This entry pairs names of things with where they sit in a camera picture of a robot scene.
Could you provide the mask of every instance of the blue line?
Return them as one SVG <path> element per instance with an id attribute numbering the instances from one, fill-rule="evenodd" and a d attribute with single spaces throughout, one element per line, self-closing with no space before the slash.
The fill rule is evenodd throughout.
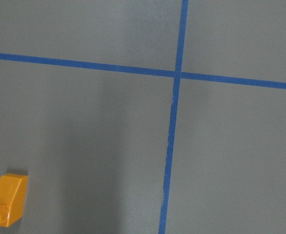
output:
<path id="1" fill-rule="evenodd" d="M 186 21 L 187 21 L 187 8 L 188 8 L 188 0 L 183 0 L 178 42 L 177 42 L 177 51 L 176 51 L 176 61 L 175 61 L 176 75 L 174 77 L 174 83 L 173 83 L 173 100 L 171 105 L 166 167 L 164 171 L 164 180 L 163 180 L 163 202 L 160 210 L 160 221 L 159 221 L 159 232 L 158 232 L 159 234 L 166 233 L 166 225 L 167 225 L 176 117 L 177 117 L 178 98 L 179 98 L 179 90 L 181 83 L 181 71 L 183 63 L 184 41 L 185 41 L 185 31 L 186 31 Z"/>
<path id="2" fill-rule="evenodd" d="M 277 81 L 223 77 L 223 76 L 204 75 L 204 74 L 195 74 L 187 72 L 182 72 L 181 77 L 185 79 L 196 79 L 196 80 L 214 81 L 221 83 L 244 84 L 244 85 L 260 86 L 260 87 L 268 87 L 276 89 L 286 89 L 286 83 Z"/>
<path id="3" fill-rule="evenodd" d="M 119 66 L 119 65 L 95 63 L 95 62 L 82 62 L 82 61 L 56 59 L 56 58 L 42 58 L 42 57 L 34 57 L 34 56 L 12 55 L 12 54 L 0 53 L 0 59 L 9 60 L 9 61 L 31 62 L 31 63 L 39 63 L 39 64 L 66 66 L 66 67 L 87 68 L 87 69 L 113 71 L 113 72 L 153 75 L 153 76 L 161 76 L 161 77 L 174 77 L 175 76 L 174 71 L 130 67 L 130 66 Z"/>

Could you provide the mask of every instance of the horizontal blue line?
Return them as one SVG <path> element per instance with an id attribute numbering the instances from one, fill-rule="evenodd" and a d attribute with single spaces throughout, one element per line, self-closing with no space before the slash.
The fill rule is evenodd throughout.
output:
<path id="1" fill-rule="evenodd" d="M 195 79 L 195 80 L 214 81 L 214 82 L 230 83 L 230 84 L 243 84 L 243 85 L 252 85 L 259 87 L 276 88 L 276 89 L 286 89 L 286 83 L 277 81 L 224 77 L 224 76 L 204 75 L 204 74 L 187 73 L 187 72 L 182 72 L 181 77 L 184 79 Z"/>
<path id="2" fill-rule="evenodd" d="M 166 71 L 159 69 L 119 66 L 119 65 L 95 63 L 95 62 L 82 62 L 82 61 L 65 60 L 57 58 L 42 58 L 42 57 L 12 55 L 12 54 L 2 54 L 2 53 L 0 53 L 0 59 L 9 61 L 49 64 L 49 65 L 57 65 L 65 67 L 78 67 L 78 68 L 95 69 L 95 70 L 112 71 L 112 72 L 125 72 L 134 74 L 161 76 L 161 77 L 174 77 L 176 73 L 174 71 Z"/>

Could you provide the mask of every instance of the gray square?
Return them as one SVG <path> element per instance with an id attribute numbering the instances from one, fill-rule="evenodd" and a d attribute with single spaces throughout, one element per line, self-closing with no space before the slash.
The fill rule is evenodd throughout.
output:
<path id="1" fill-rule="evenodd" d="M 174 70 L 181 0 L 0 0 L 0 53 Z"/>
<path id="2" fill-rule="evenodd" d="M 189 2 L 183 71 L 286 82 L 286 0 Z"/>
<path id="3" fill-rule="evenodd" d="M 0 233 L 157 233 L 172 82 L 0 60 L 0 176 L 29 175 Z"/>
<path id="4" fill-rule="evenodd" d="M 285 90 L 182 80 L 167 233 L 286 233 Z"/>

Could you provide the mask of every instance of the orange object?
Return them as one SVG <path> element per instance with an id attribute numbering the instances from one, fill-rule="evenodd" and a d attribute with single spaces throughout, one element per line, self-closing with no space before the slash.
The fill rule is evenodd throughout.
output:
<path id="1" fill-rule="evenodd" d="M 6 174 L 0 178 L 0 226 L 8 227 L 22 217 L 28 176 Z"/>

